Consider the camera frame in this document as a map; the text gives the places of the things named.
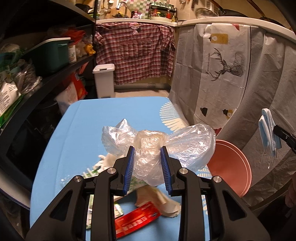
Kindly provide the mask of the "right hand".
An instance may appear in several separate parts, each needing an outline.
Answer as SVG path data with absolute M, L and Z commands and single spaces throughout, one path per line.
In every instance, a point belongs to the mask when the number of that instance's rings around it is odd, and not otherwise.
M 287 194 L 285 195 L 285 204 L 292 208 L 296 203 L 296 176 L 295 173 L 292 176 L 292 182 L 288 187 Z

